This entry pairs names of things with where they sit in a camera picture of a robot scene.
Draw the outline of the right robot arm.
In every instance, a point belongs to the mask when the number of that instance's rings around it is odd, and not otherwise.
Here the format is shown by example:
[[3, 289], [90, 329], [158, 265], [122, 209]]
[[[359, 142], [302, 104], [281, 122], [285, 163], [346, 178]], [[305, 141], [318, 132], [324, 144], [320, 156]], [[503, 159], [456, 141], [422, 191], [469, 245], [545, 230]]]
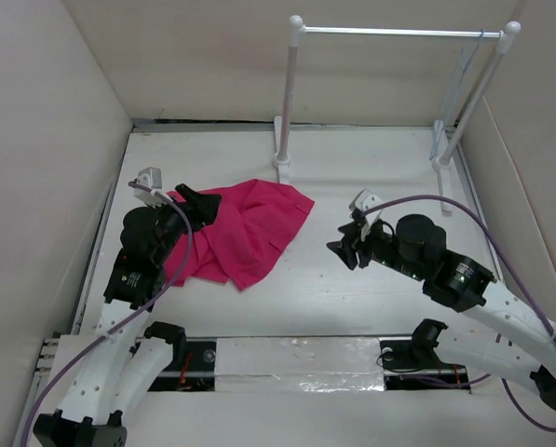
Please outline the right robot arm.
[[338, 230], [341, 239], [326, 247], [348, 269], [371, 262], [388, 267], [418, 281], [436, 304], [507, 340], [487, 342], [426, 318], [410, 343], [415, 363], [429, 367], [439, 360], [480, 369], [522, 386], [556, 412], [556, 323], [544, 320], [486, 267], [448, 250], [445, 231], [425, 215], [407, 215], [396, 225], [356, 217]]

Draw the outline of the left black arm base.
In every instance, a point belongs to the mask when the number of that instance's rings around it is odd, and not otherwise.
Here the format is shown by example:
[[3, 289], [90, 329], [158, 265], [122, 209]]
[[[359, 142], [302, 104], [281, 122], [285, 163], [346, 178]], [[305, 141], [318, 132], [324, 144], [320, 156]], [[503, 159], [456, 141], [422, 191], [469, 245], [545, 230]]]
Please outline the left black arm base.
[[215, 361], [217, 340], [213, 338], [187, 338], [182, 352], [166, 341], [156, 338], [138, 338], [129, 350], [133, 359], [143, 346], [170, 348], [171, 363], [162, 370], [149, 386], [150, 392], [206, 392], [215, 389]]

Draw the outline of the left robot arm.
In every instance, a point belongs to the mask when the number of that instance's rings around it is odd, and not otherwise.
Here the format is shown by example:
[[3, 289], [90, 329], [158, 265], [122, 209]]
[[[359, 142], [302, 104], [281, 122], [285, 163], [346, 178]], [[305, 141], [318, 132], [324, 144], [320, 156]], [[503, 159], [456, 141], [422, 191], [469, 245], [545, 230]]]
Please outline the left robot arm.
[[50, 380], [47, 390], [77, 369], [52, 413], [32, 408], [24, 441], [34, 436], [42, 446], [123, 446], [128, 420], [150, 386], [164, 369], [186, 361], [184, 328], [148, 319], [177, 279], [165, 272], [175, 246], [185, 240], [183, 256], [190, 257], [195, 233], [214, 223], [222, 198], [183, 183], [176, 197], [139, 180], [130, 186], [143, 204], [123, 219], [95, 339]]

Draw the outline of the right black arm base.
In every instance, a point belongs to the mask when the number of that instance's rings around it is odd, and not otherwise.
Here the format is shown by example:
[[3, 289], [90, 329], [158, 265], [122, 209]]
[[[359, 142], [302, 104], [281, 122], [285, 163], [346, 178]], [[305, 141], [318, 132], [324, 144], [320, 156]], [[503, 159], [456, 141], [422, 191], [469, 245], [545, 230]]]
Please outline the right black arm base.
[[376, 363], [384, 371], [386, 391], [470, 390], [468, 372], [463, 365], [420, 359], [411, 352], [410, 339], [380, 342]]

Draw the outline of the pink trousers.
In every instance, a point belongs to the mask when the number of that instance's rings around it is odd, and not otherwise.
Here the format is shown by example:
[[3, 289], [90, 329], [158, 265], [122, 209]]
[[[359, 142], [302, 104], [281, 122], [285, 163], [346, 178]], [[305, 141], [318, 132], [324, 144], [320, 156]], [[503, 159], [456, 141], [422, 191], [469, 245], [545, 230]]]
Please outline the pink trousers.
[[181, 237], [164, 268], [182, 287], [188, 278], [225, 284], [239, 291], [262, 281], [295, 239], [315, 202], [294, 187], [252, 179], [208, 189], [222, 198], [214, 223], [194, 233], [193, 248], [183, 270], [187, 248]]

